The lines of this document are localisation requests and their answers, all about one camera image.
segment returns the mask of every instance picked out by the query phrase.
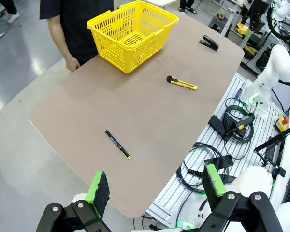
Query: black pants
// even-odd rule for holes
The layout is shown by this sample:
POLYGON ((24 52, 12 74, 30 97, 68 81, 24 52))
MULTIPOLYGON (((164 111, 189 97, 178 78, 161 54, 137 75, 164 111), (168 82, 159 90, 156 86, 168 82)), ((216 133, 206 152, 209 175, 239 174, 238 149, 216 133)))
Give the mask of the black pants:
POLYGON ((13 0, 0 0, 0 3, 6 8, 9 14, 15 15, 17 13, 13 0))
POLYGON ((194 3, 194 0, 180 0, 180 8, 184 9, 185 7, 190 8, 194 3))

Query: black t-shirt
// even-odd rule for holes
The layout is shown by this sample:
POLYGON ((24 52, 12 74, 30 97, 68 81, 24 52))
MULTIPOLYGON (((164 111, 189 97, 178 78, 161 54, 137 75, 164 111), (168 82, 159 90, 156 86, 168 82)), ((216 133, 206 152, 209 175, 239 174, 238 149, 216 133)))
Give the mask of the black t-shirt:
POLYGON ((60 15, 69 52, 82 65, 98 54, 87 21, 114 9, 114 0, 41 0, 40 19, 60 15))

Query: shoe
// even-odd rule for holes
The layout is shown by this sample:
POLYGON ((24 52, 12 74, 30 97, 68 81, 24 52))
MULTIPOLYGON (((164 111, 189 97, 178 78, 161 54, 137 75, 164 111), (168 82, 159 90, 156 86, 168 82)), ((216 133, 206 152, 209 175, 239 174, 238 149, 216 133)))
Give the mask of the shoe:
POLYGON ((8 24, 14 23, 20 17, 20 14, 17 12, 16 14, 12 14, 11 18, 8 21, 8 24))
POLYGON ((187 10, 189 10, 191 13, 196 14, 197 12, 192 7, 185 7, 187 10))
POLYGON ((8 21, 10 18, 11 18, 11 15, 10 15, 9 13, 6 13, 6 14, 2 17, 2 19, 3 19, 4 21, 8 21))
POLYGON ((180 13, 183 13, 184 15, 186 14, 186 11, 185 11, 185 9, 182 9, 182 8, 178 8, 178 11, 180 12, 180 13))

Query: person's arm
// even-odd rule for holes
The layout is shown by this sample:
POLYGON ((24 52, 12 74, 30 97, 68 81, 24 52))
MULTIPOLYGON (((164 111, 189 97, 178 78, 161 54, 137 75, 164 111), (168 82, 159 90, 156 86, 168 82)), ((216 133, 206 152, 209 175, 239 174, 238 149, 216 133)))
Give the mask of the person's arm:
POLYGON ((64 38, 63 30, 60 23, 60 16, 55 16, 47 19, 49 32, 53 38, 53 41, 60 53, 63 55, 66 60, 66 67, 70 71, 75 71, 80 67, 79 62, 74 58, 67 47, 66 40, 64 38))

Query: person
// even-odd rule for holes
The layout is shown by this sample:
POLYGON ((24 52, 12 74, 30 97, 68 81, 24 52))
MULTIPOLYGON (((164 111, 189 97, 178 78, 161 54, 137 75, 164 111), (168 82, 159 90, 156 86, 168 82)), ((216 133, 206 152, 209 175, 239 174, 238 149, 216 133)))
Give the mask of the person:
POLYGON ((2 17, 8 24, 14 23, 20 17, 13 0, 0 0, 0 3, 6 8, 7 14, 2 17))
POLYGON ((47 19, 52 39, 75 71, 98 54, 87 21, 114 10, 114 0, 41 0, 40 19, 47 19))
POLYGON ((186 10, 189 10, 191 13, 196 14, 197 12, 192 8, 194 0, 180 0, 180 6, 178 8, 179 12, 186 14, 186 10))

